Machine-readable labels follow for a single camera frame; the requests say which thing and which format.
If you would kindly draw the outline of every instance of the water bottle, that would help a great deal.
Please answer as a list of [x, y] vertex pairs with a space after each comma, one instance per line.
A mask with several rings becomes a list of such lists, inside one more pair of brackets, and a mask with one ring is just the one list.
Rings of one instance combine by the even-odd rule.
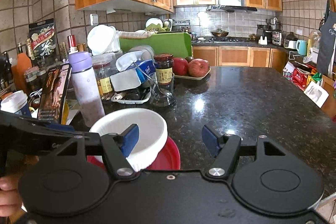
[[80, 105], [80, 112], [87, 127], [92, 127], [105, 116], [101, 103], [92, 60], [88, 52], [75, 52], [69, 55], [72, 66], [71, 81]]

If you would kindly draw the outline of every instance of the black granite countertop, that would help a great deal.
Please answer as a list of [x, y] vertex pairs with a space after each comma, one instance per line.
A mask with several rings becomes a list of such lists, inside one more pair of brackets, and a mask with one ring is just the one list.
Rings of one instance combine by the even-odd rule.
[[267, 45], [260, 45], [258, 42], [192, 42], [191, 45], [193, 47], [196, 46], [213, 46], [213, 47], [218, 47], [218, 46], [245, 46], [245, 47], [258, 47], [258, 48], [277, 48], [279, 50], [288, 52], [289, 51], [294, 51], [292, 49], [286, 49], [282, 46], [277, 46], [272, 43], [269, 43]]
[[[177, 104], [154, 109], [167, 122], [181, 155], [181, 168], [207, 168], [213, 158], [202, 142], [205, 124], [244, 140], [267, 135], [314, 168], [323, 178], [324, 197], [336, 192], [336, 123], [299, 88], [272, 68], [212, 67], [201, 81], [176, 79]], [[109, 103], [105, 113], [126, 108]], [[80, 114], [71, 123], [88, 131]], [[250, 161], [241, 159], [240, 165]]]

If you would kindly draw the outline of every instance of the human hand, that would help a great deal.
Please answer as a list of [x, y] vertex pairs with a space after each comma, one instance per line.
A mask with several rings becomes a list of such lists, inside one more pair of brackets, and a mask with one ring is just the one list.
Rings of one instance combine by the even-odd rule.
[[17, 190], [18, 175], [0, 178], [0, 217], [14, 214], [21, 208], [22, 200]]

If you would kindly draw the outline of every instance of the red bag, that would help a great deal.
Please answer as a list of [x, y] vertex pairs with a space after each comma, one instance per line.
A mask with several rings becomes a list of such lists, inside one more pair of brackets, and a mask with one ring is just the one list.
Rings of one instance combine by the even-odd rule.
[[297, 68], [295, 68], [294, 71], [293, 71], [292, 80], [293, 80], [294, 85], [296, 85], [302, 91], [304, 91], [305, 88], [306, 88], [307, 77], [308, 77], [308, 75], [300, 72]]

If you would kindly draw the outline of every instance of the purple bottle cap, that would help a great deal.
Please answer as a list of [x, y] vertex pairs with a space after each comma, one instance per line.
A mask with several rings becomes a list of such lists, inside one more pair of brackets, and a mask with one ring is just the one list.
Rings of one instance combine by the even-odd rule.
[[88, 52], [74, 52], [68, 56], [72, 66], [72, 73], [86, 70], [92, 67], [92, 60]]

